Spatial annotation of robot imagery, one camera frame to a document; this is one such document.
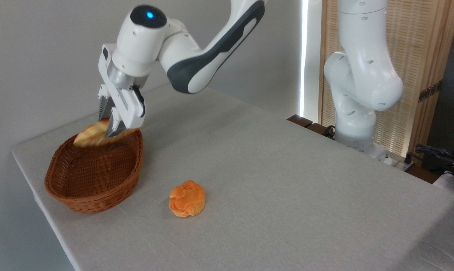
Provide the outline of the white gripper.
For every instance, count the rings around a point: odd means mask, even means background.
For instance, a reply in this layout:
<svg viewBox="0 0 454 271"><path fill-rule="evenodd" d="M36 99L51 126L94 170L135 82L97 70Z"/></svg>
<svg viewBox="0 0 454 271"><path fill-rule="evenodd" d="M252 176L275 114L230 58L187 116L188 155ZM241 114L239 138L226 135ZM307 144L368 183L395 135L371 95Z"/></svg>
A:
<svg viewBox="0 0 454 271"><path fill-rule="evenodd" d="M103 84L99 88L99 121L109 119L105 137L115 137L125 129L140 128L146 105L140 88L146 77L135 78L123 73L113 63L115 44L104 44L99 57Z"/></svg>

